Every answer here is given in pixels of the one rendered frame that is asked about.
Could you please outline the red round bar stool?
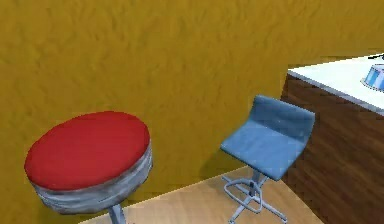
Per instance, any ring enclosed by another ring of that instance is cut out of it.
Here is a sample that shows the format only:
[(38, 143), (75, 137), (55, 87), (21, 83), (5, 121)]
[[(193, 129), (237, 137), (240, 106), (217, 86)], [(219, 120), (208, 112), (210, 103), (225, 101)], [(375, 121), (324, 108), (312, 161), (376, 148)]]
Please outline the red round bar stool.
[(121, 202), (146, 181), (152, 166), (146, 124), (124, 112), (104, 111), (53, 127), (30, 147), (24, 170), (52, 210), (106, 210), (112, 224), (127, 224)]

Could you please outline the brown counter with white top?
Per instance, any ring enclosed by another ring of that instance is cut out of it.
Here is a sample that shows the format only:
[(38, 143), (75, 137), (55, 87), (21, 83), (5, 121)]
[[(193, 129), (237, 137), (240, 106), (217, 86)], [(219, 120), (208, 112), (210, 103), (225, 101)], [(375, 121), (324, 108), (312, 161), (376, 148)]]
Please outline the brown counter with white top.
[(324, 224), (384, 224), (384, 92), (362, 83), (383, 58), (292, 68), (281, 99), (316, 122), (284, 182)]

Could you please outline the blue bar chair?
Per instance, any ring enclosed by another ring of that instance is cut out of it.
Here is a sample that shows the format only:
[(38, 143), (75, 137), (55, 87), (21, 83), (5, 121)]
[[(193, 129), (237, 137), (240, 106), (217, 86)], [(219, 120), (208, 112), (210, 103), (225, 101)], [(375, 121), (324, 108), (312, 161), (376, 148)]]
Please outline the blue bar chair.
[(305, 149), (314, 124), (315, 114), (309, 110), (264, 95), (254, 98), (245, 123), (220, 145), (253, 170), (250, 178), (222, 178), (225, 193), (234, 187), (245, 194), (243, 200), (229, 194), (239, 204), (229, 224), (235, 224), (244, 210), (258, 214), (264, 209), (287, 222), (283, 213), (263, 200), (262, 186), (269, 179), (281, 180)]

